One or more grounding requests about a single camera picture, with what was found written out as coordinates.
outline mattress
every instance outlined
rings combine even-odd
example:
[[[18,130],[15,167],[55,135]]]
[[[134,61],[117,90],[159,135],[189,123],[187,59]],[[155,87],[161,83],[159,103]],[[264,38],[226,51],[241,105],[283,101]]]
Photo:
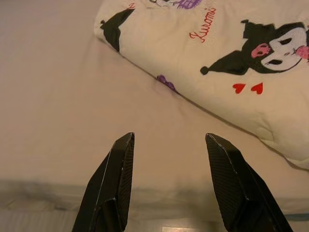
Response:
[[[0,210],[0,230],[10,232],[71,232],[75,218],[76,212],[70,211],[25,212]],[[295,232],[307,232],[309,229],[309,222],[289,221],[289,224]],[[223,223],[209,222],[197,227],[186,219],[149,220],[143,222],[130,220],[128,222],[126,232],[143,231],[226,232]]]
[[[309,213],[309,172],[98,41],[100,4],[0,3],[0,207],[77,210],[114,141],[133,131],[130,218],[218,220],[212,132],[241,150],[285,214]]]

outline red heart print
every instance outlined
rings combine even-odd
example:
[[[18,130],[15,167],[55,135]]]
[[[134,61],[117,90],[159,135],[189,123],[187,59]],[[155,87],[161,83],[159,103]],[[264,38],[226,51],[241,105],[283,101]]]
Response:
[[[246,84],[241,84],[241,83],[234,84],[233,88],[235,89],[235,93],[237,93],[237,94],[241,93],[243,88],[245,88],[245,86],[246,86]]]
[[[251,88],[251,91],[256,92],[257,94],[263,93],[263,82],[253,86]]]

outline purple scribble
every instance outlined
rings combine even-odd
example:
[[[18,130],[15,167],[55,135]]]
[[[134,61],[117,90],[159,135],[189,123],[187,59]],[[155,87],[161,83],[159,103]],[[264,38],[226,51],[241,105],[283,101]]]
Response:
[[[168,82],[165,78],[165,76],[163,75],[159,75],[156,78],[159,82],[163,83],[164,85],[166,85],[167,87],[169,87],[171,90],[173,90],[175,93],[178,93],[175,86],[173,85],[172,82]]]
[[[192,9],[200,4],[202,0],[180,0],[177,2],[174,2],[174,5],[178,4],[177,9],[184,8],[184,9]]]

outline purple print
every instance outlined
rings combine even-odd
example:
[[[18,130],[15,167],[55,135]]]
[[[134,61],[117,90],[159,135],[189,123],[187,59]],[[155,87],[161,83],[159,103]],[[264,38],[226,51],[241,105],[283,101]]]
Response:
[[[202,0],[180,0],[174,4],[178,4],[177,8],[192,9],[200,4]]]
[[[177,6],[177,9],[192,9],[199,5],[202,0],[149,0],[160,7]]]
[[[178,93],[175,86],[173,85],[172,82],[168,82],[165,78],[165,76],[163,75],[159,75],[156,78],[159,82],[163,83],[164,85],[166,85],[167,87],[169,87],[171,90],[173,90],[175,93]]]

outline beige bedsheet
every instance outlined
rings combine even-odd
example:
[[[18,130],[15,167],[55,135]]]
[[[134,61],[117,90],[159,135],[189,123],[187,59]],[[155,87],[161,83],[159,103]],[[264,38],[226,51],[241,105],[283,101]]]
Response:
[[[309,172],[97,41],[100,4],[0,2],[0,206],[77,209],[113,142],[134,131],[131,218],[217,220],[204,142],[213,132],[243,152],[284,213],[309,213]]]

